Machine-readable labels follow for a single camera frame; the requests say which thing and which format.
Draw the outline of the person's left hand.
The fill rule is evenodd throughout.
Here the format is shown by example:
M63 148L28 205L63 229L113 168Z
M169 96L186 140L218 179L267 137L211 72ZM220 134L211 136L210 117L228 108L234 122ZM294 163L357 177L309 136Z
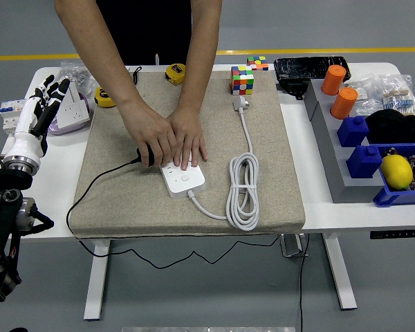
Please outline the person's left hand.
M199 159L208 160L208 151L205 143L199 111L187 107L177 107L167 117L172 128L174 139L171 145L171 157L175 166L182 170L199 165Z

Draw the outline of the person's right hand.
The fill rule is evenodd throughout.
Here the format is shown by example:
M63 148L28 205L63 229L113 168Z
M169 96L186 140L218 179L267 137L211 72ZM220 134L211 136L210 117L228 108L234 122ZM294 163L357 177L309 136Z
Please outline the person's right hand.
M167 164L172 159L174 139L168 121L141 98L117 102L117 106L126 130L138 146L142 164L149 166L149 151L154 155L154 166Z

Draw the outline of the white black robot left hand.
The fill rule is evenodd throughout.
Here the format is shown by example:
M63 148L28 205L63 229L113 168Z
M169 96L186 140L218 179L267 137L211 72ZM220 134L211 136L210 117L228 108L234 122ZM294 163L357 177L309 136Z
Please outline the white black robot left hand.
M46 134L68 91L70 80L49 75L26 100L14 133L14 145L3 159L7 168L29 167L36 173L47 151Z

